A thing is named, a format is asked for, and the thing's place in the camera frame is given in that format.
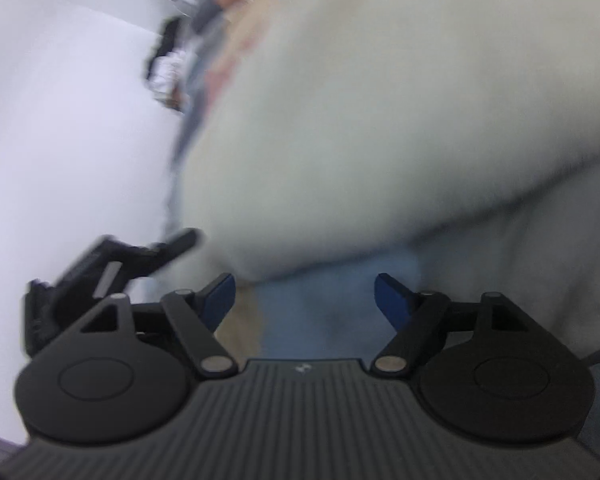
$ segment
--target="ribbed gray panel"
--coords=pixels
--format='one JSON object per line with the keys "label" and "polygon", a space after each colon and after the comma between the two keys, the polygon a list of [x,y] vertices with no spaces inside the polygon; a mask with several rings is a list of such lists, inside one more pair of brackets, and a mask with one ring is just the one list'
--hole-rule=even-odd
{"label": "ribbed gray panel", "polygon": [[163,428],[75,449],[35,441],[4,463],[13,480],[591,480],[573,440],[535,449],[470,442],[430,420],[408,386],[358,362],[251,362],[207,382]]}

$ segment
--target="ribbed surface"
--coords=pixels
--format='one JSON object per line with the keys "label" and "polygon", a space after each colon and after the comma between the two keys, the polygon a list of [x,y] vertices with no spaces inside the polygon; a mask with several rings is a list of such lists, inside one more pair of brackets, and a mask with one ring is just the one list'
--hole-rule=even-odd
{"label": "ribbed surface", "polygon": [[3,465],[13,480],[591,480],[600,462],[567,440],[531,450],[463,440],[410,389],[357,362],[253,362],[200,387],[175,420],[101,449],[36,441]]}

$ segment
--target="silver screw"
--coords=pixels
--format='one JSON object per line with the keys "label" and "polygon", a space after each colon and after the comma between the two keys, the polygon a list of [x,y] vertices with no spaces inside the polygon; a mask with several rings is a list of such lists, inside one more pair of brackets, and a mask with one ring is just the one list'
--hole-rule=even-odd
{"label": "silver screw", "polygon": [[381,372],[397,373],[403,371],[407,367],[406,359],[397,355],[384,355],[376,359],[376,368]]}
{"label": "silver screw", "polygon": [[212,355],[202,359],[200,366],[205,372],[219,374],[229,370],[234,365],[234,362],[223,355]]}

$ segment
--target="white wall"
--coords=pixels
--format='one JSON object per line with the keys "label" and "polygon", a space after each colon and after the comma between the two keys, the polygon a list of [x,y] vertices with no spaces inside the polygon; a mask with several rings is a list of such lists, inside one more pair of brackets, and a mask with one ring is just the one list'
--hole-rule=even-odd
{"label": "white wall", "polygon": [[[138,24],[157,17],[142,0],[80,1]],[[2,438],[26,436],[12,401],[26,362],[26,283],[53,281],[101,234],[134,244],[158,237],[179,117],[142,84],[154,42],[151,32],[84,6],[0,0]]]}

